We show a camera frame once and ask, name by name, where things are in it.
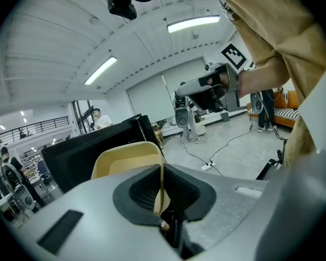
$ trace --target power strip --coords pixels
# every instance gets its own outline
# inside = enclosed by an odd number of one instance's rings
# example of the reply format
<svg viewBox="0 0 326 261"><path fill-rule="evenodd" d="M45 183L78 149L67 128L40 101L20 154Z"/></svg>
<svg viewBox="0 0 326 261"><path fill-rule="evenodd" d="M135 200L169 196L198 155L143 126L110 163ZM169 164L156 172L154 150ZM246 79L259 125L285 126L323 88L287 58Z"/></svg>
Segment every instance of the power strip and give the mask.
<svg viewBox="0 0 326 261"><path fill-rule="evenodd" d="M211 161L211 162L208 163L208 164L204 164L204 165L202 166L202 171L206 171L206 170L212 168L212 167L215 166L215 165L216 165L216 164L215 164L213 161Z"/></svg>

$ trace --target metal railing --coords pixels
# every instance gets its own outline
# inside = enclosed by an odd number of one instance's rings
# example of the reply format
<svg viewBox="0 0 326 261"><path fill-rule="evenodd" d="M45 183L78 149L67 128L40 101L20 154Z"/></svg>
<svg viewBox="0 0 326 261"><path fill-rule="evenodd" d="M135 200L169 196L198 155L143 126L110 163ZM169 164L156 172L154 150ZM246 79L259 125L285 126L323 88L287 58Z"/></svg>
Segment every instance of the metal railing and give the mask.
<svg viewBox="0 0 326 261"><path fill-rule="evenodd" d="M37 133L69 125L68 116L55 118L0 133L0 148Z"/></svg>

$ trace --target ceiling light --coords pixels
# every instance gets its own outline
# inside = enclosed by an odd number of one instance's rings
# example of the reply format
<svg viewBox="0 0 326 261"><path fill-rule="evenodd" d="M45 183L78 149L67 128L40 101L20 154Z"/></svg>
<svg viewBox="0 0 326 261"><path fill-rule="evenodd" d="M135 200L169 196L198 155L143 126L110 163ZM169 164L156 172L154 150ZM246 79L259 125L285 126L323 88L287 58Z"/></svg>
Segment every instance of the ceiling light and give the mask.
<svg viewBox="0 0 326 261"><path fill-rule="evenodd" d="M94 74L90 76L89 79L85 82L85 85L91 85L94 80L97 79L98 76L100 76L104 71L106 71L112 64L117 62L117 59L113 56L111 56L99 69L96 70Z"/></svg>
<svg viewBox="0 0 326 261"><path fill-rule="evenodd" d="M220 20L219 15L202 16L202 17L190 18L188 20L175 22L169 24L167 27L168 27L168 32L173 33L188 27L193 27L193 26L208 24L208 23L217 23L219 22L219 20Z"/></svg>

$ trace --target camera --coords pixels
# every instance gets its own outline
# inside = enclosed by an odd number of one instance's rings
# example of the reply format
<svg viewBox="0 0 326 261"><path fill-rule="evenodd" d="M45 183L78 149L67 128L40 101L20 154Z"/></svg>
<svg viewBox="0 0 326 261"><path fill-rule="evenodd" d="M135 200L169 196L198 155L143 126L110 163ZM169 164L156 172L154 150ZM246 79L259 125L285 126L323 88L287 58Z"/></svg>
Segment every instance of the camera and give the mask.
<svg viewBox="0 0 326 261"><path fill-rule="evenodd" d="M134 20L137 17L134 5L131 0L108 0L109 12L114 15Z"/></svg>

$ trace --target khaki shirt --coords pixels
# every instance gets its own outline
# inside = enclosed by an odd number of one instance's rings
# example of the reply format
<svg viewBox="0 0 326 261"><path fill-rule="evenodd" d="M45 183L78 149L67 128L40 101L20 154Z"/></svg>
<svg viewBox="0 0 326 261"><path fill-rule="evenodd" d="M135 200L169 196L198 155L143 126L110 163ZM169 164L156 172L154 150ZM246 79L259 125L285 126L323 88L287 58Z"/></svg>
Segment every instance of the khaki shirt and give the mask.
<svg viewBox="0 0 326 261"><path fill-rule="evenodd" d="M225 0L234 11L230 20L243 38L255 65L272 58L285 62L302 103L326 69L326 39L312 14L299 0ZM315 150L301 117L285 149L285 165Z"/></svg>

